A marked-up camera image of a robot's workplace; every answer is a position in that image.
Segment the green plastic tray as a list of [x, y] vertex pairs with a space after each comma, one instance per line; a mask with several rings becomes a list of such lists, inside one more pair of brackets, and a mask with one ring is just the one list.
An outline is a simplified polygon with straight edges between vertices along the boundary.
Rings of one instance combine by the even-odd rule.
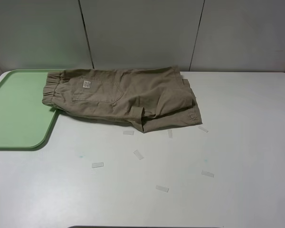
[[42, 104], [48, 72], [13, 70], [0, 81], [0, 150], [34, 149], [50, 136], [58, 110]]

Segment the clear tape strip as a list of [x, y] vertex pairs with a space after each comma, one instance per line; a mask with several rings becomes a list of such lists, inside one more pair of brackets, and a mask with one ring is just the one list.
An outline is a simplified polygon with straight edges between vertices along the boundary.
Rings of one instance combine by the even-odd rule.
[[207, 129], [205, 129], [205, 128], [204, 128], [204, 127], [202, 127], [202, 126], [199, 126], [198, 128], [199, 128], [199, 129], [201, 129], [202, 131], [206, 132], [206, 133], [208, 133], [208, 132], [209, 132]]
[[163, 192], [169, 192], [169, 188], [160, 185], [156, 185], [156, 189]]
[[133, 153], [139, 160], [144, 159], [144, 156], [138, 150], [134, 151]]
[[169, 138], [173, 138], [173, 132], [172, 132], [172, 129], [168, 129], [168, 136]]
[[208, 172], [208, 171], [202, 170], [201, 174], [204, 175], [204, 176], [208, 176], [208, 177], [214, 178], [214, 174], [211, 173], [211, 172]]
[[100, 168], [100, 167], [103, 167], [103, 166], [104, 166], [103, 162], [92, 163], [92, 168], [93, 169]]
[[124, 135], [134, 135], [134, 131], [126, 130], [126, 131], [123, 131], [123, 134]]

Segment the khaki shorts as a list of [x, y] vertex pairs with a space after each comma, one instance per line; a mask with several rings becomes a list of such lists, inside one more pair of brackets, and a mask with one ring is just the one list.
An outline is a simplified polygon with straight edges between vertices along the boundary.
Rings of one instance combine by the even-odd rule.
[[42, 103], [75, 117], [131, 124], [142, 133], [202, 123], [177, 66], [49, 72]]

